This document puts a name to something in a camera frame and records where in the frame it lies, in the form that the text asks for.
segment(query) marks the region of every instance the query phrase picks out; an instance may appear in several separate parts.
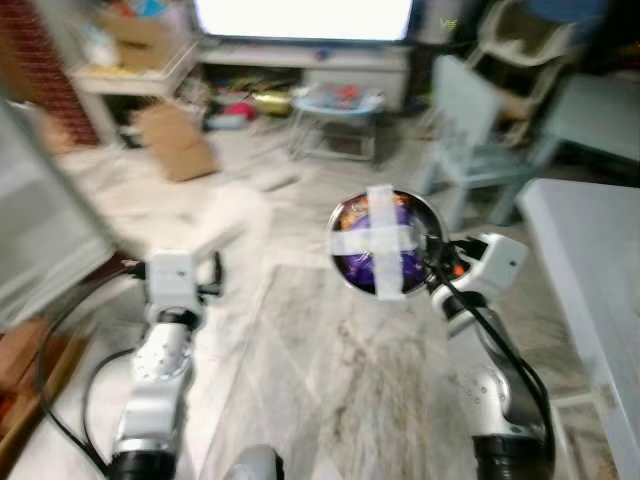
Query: brown cardboard piece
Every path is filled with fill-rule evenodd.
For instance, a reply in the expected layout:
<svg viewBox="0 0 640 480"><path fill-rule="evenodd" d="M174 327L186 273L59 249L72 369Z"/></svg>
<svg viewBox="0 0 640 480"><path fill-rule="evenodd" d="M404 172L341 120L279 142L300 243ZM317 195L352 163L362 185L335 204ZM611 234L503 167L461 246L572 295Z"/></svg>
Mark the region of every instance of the brown cardboard piece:
<svg viewBox="0 0 640 480"><path fill-rule="evenodd" d="M44 319L24 322L0 340L0 389L13 390L29 369L48 328Z"/></svg>
<svg viewBox="0 0 640 480"><path fill-rule="evenodd" d="M59 335L54 335L49 339L49 343L47 345L47 350L44 352L44 375L49 375L51 370L53 370L54 365L64 352L64 349L67 347L67 343L69 343L69 339L67 337L62 337ZM33 359L31 365L24 373L20 382L15 387L15 391L19 393L23 392L35 392L35 378L36 378L36 359Z"/></svg>
<svg viewBox="0 0 640 480"><path fill-rule="evenodd" d="M116 40L121 66L132 71L162 70L186 42L176 38L176 32L164 17L103 13L98 21Z"/></svg>
<svg viewBox="0 0 640 480"><path fill-rule="evenodd" d="M204 135L178 107L161 103L137 115L142 141L160 161L165 177L174 182L220 171Z"/></svg>
<svg viewBox="0 0 640 480"><path fill-rule="evenodd" d="M73 334L47 378L46 390L51 401L71 378L87 346L87 339ZM27 390L18 392L11 410L3 416L0 430L0 478L6 478L29 435L42 417L38 396Z"/></svg>

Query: light blue chair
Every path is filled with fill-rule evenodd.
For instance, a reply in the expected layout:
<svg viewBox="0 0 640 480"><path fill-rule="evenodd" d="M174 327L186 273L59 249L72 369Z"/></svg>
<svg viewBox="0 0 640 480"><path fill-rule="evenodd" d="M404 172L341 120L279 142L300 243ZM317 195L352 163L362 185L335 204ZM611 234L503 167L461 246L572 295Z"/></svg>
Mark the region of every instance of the light blue chair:
<svg viewBox="0 0 640 480"><path fill-rule="evenodd" d="M469 193L474 188L503 186L489 218L508 222L516 195L534 175L534 168L490 135L502 108L493 86L453 56L441 56L434 65L437 139L427 145L416 190L428 195L440 176L453 184L447 214L451 231L460 229Z"/></svg>

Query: tile floor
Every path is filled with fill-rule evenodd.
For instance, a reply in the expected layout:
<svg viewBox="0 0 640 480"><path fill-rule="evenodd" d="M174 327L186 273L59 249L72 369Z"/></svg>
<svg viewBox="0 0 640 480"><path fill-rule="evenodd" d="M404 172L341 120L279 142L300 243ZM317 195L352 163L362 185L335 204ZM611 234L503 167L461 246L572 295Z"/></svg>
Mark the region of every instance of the tile floor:
<svg viewBox="0 0 640 480"><path fill-rule="evenodd" d="M425 322L417 321L415 315L410 314L415 312L395 312L393 315L407 317L407 321L401 324L404 327L396 325L392 328L380 320L380 325L388 330L381 334L384 341L367 343L373 338L367 336L372 324L365 320L363 312L372 311L366 309L372 307L362 306L362 299L350 298L346 289L338 288L340 282L336 275L327 270L325 226L335 205L354 193L364 191L367 185L392 183L398 188L411 188L413 172L424 158L426 144L408 138L405 132L411 130L410 126L401 121L394 126L387 125L381 132L379 155L383 168L378 171L367 165L340 161L306 159L290 164L283 150L278 148L285 138L283 129L278 124L263 127L264 124L259 124L250 132L210 134L210 141L223 165L223 173L181 184L165 182L144 150L80 152L61 160L63 168L77 181L81 190L141 255L153 248L193 248L231 224L241 223L244 228L238 239L223 250L228 272L227 295L209 307L208 323L197 337L198 373L189 393L190 421L183 456L186 460L181 465L180 478L195 479L201 472L203 479L217 478L220 469L224 468L222 465L238 453L236 450L250 437L247 434L243 438L242 432L253 432L258 438L265 431L280 432L277 441L284 442L284 437L288 439L281 445L286 450L285 461L293 462L290 468L296 472L295 478L468 478L472 465L471 449L468 440L460 436L464 425L460 423L455 402L451 401L452 387L442 383L442 388L424 392L428 382L410 384L410 388L404 382L387 382L378 397L374 395L371 398L370 395L377 391L376 379L384 384L387 378L405 378L396 376L396 371L404 371L413 379L420 375L433 376L434 371L439 371L441 378L446 380L446 369L438 370L433 366L438 364L438 368L444 368L446 362L420 363L425 360L425 351L430 352L429 355L446 358L443 328L433 312L425 310ZM593 174L580 165L555 166L548 174L574 179L593 178ZM273 190L265 187L273 184L274 176L278 175L288 178L289 184ZM495 230L529 244L526 226L522 223L500 228L483 224L482 215L491 206L491 193L481 191L474 195L466 218L469 228L465 232ZM443 206L447 201L447 190L441 189L429 200L436 207ZM308 293L309 289L319 288L322 293L318 298L324 300L305 311L300 311L297 304L283 308L277 301L265 303L273 298L295 299L296 295L291 295L291 292L297 288ZM95 336L77 375L57 402L57 408L72 425L77 424L79 388L89 365L107 351L129 346L139 331L135 321L141 311L137 286L123 282L102 295L101 307L92 313L99 324L99 334ZM333 298L343 299L335 306L341 313L327 316ZM424 303L425 299L415 301ZM498 299L497 307L521 353L539 371L552 395L581 392L586 388L582 367L535 252L531 252L514 288ZM274 311L269 314L269 309L276 309L277 314ZM329 327L324 325L324 330L314 333L318 322L310 317L317 315L329 319L335 328L327 330ZM301 324L299 317L308 318L308 321ZM340 322L345 319L348 328L343 325L342 331L344 333L346 328L356 343L345 343L344 338L342 343L335 343L327 333L341 331ZM306 326L296 332L294 327L302 328L301 325ZM434 338L440 335L439 340L430 339L431 348L421 350L416 347L416 350L408 349L402 354L389 348L402 345L403 335L414 342L427 341L424 331L427 325L432 325L436 332ZM272 327L269 332L260 330L269 326ZM335 376L328 375L332 370L321 368L319 357L301 354L300 346L296 347L292 335L299 335L307 342L310 336L321 335L324 340L318 343L318 348L330 364L337 358L334 357L336 351L332 349L339 345L351 349L351 353L357 353L358 345L368 345L369 354L374 355L371 358L376 359L375 368L369 368L371 365L364 362L362 369L366 382L352 388L355 367L338 368ZM264 354L264 349L276 350L269 349L268 342L262 344L256 340L260 338L285 342L273 362L267 362L264 376L260 370L251 370L249 366L256 361L255 355ZM311 406L301 410L305 416L295 424L288 423L286 417L277 415L273 410L269 415L265 410L260 413L255 402L247 400L242 387L243 381L249 381L245 373L252 372L252 381L259 382L263 390L267 389L264 391L269 392L270 402L275 402L271 404L291 405L297 401L296 398L277 396L276 379L280 381L282 376L275 368L278 365L295 366L294 373L286 381L293 384L302 382L306 387L294 389L306 392L308 399L303 400L308 400ZM117 418L126 398L127 375L127 364L122 361L107 369L96 385L91 420L104 452L110 449ZM340 409L338 404L333 405L333 410L320 408L320 399L324 398L317 393L320 387L336 392L330 397L332 401L340 398L353 400L355 407L344 408L340 418L346 435L344 441L350 442L352 448L338 445L335 438L331 440L331 435L335 437L336 434L327 427L331 421L327 412L335 413ZM411 397L410 392L418 393ZM422 394L429 395L431 415L424 416L419 408ZM411 398L400 401L397 395L409 395ZM253 423L238 425L236 418L240 417L236 414L241 415L241 405L255 412ZM393 415L378 416L374 410L377 408L385 412L396 409L399 418L410 418L414 423L407 424L409 426L404 430L398 429L392 425ZM270 424L269 428L263 423L260 430L259 422L271 421L276 423ZM566 423L575 434L572 438L575 437L579 457L587 459L582 462L585 478L596 478L600 459L608 455L597 419L589 411L570 412ZM296 430L302 436L287 437L287 432L291 433L299 425L305 426ZM426 430L444 432L447 438L460 440L428 444L428 436L421 434L423 426ZM390 432L391 436L383 438L381 434L384 432ZM293 438L299 440L295 442L295 454ZM420 457L420 452L425 450L426 454ZM559 459L556 479L567 478L563 463L563 459ZM48 423L38 427L10 479L39 480L42 478L42 465L47 465L50 473L47 478L94 478L86 462L73 447L61 442L58 433Z"/></svg>

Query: black cable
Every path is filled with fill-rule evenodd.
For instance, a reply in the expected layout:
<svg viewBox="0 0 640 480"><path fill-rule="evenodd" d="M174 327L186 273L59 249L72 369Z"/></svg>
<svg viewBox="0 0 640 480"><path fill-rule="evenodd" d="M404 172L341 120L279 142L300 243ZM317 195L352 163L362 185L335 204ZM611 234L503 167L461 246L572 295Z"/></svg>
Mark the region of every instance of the black cable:
<svg viewBox="0 0 640 480"><path fill-rule="evenodd" d="M135 351L135 348L127 348L126 350L120 350L119 352L112 353L111 355L107 355L105 358L100 360L93 370L89 374L89 378L84 386L84 391L82 392L82 407L81 407L81 422L82 422L82 433L84 435L85 442L96 452L98 449L95 446L93 439L91 438L91 433L89 432L89 400L91 398L91 388L93 387L93 383L96 378L100 374L100 371L106 367L109 363L118 358L129 355Z"/></svg>
<svg viewBox="0 0 640 480"><path fill-rule="evenodd" d="M542 421L545 427L545 447L550 465L553 467L555 464L555 439L553 435L553 424L551 421L551 414L549 409L549 395L547 393L544 383L533 370L533 368L519 357L509 345L504 341L502 336L493 328L493 326L484 318L484 316L469 303L464 295L458 290L447 278L439 265L432 265L431 268L435 271L440 281L451 291L460 304L478 321L482 328L487 332L491 340L500 348L502 353L507 357L509 362L513 364L516 372L524 382L525 386L529 390L529 393L533 397L533 400L542 416Z"/></svg>
<svg viewBox="0 0 640 480"><path fill-rule="evenodd" d="M54 320L49 326L45 336L40 342L40 346L38 347L36 353L36 364L35 364L35 386L36 390L40 396L40 406L44 411L45 415L49 417L49 419L54 423L56 427L74 444L76 445L82 453L93 463L93 465L100 471L103 476L107 476L108 467L103 458L100 456L100 453L88 442L82 441L75 434L71 428L63 422L55 411L52 408L51 401L49 399L49 395L46 389L46 380L45 380L45 365L44 365L44 352L47 351L47 346L51 337L56 332L58 328L62 325L62 323L69 317L69 315L87 298L89 298L94 292L96 292L100 287L106 285L114 278L120 276L125 273L127 270L119 270L97 282L90 284L83 292L80 293L78 299L75 302L67 302L65 308L62 309L62 312L58 315L56 320Z"/></svg>

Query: marble floor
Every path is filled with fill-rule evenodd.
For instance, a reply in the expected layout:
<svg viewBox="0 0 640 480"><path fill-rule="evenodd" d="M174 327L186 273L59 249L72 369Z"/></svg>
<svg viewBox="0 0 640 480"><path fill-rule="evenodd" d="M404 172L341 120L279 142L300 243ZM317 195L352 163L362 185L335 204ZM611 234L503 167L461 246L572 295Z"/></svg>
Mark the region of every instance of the marble floor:
<svg viewBox="0 0 640 480"><path fill-rule="evenodd" d="M223 249L225 297L208 307L196 339L197 376L181 479L221 478L251 443L269 442L289 478L473 478L471 446L447 369L444 327L425 296L380 304L345 287L331 270L325 226L335 205L373 184L411 188L428 145L405 122L381 131L380 170L341 161L291 164L279 125L217 132L210 142L223 172L180 184L163 180L144 150L74 153L62 167L140 255L154 248L194 248L230 226L242 233ZM584 179L579 165L549 175ZM429 200L447 202L447 189ZM465 232L499 231L530 245L526 226L483 224L493 192L474 195ZM90 366L130 346L140 331L140 286L123 281L85 308L96 334L57 401L78 424L80 389ZM497 300L521 353L554 396L587 388L580 362L545 274L531 252L513 289ZM110 442L128 391L125 360L107 368L92 397L100 449ZM589 410L563 417L584 478L608 456ZM556 476L567 479L564 459ZM97 478L53 427L40 424L10 479Z"/></svg>

